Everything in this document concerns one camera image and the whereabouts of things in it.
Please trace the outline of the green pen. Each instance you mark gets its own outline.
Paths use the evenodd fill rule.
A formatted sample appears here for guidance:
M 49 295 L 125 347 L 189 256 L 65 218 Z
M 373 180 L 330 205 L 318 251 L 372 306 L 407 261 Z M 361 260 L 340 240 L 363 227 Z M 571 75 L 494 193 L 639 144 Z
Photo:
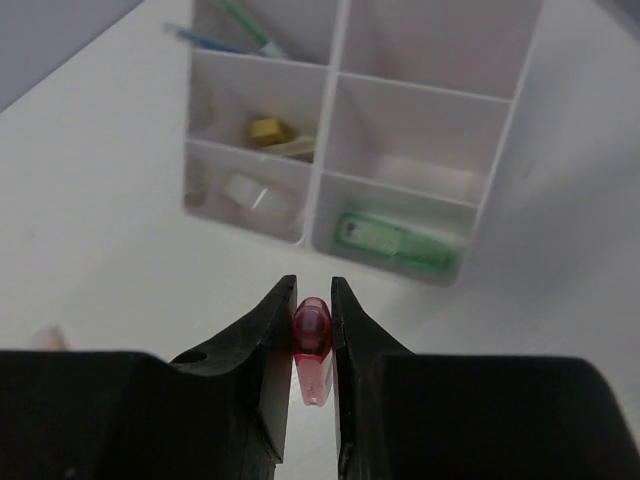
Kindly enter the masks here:
M 289 54 L 281 47 L 263 26 L 238 1 L 220 0 L 224 11 L 246 32 L 257 45 L 259 52 L 269 58 L 290 60 Z

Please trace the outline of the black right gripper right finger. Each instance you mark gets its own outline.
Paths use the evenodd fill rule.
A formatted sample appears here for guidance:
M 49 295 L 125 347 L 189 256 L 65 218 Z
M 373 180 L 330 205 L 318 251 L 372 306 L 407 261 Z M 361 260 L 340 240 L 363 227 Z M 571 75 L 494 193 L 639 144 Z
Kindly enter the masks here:
M 572 357 L 410 351 L 331 283 L 342 479 L 635 479 L 612 389 Z

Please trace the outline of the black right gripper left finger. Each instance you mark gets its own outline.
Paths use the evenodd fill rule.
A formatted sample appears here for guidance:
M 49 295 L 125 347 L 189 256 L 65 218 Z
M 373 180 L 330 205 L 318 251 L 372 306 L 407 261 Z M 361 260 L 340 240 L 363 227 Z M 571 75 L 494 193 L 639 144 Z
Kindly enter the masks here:
M 284 456 L 296 279 L 171 361 L 1 354 L 5 479 L 270 479 Z

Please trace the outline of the beige eraser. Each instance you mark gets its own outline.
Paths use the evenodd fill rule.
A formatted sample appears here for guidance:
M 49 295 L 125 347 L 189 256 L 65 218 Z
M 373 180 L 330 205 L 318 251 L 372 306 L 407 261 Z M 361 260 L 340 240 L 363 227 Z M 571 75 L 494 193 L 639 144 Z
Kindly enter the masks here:
M 274 156 L 312 163 L 316 147 L 314 136 L 300 135 L 296 139 L 282 144 L 260 148 L 260 151 Z

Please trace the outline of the clear tape roll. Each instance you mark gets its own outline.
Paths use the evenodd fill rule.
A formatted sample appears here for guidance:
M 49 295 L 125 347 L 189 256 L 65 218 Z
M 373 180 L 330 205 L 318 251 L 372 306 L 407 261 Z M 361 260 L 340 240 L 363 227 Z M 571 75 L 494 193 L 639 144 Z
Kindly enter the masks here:
M 295 216 L 289 192 L 243 173 L 231 174 L 223 192 L 243 215 L 255 221 L 288 223 Z

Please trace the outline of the blue pen clear barrel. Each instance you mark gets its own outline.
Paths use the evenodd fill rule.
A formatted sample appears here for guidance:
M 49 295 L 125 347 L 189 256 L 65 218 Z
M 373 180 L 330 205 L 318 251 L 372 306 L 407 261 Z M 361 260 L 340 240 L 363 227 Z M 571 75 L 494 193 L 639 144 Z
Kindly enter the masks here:
M 237 46 L 229 44 L 226 41 L 207 36 L 202 33 L 197 33 L 193 29 L 183 27 L 174 23 L 164 23 L 162 25 L 162 32 L 172 35 L 182 42 L 190 44 L 193 48 L 235 54 L 246 54 L 251 50 L 255 50 L 257 52 L 261 51 L 261 48 L 259 46 L 255 46 L 253 48 L 239 48 Z

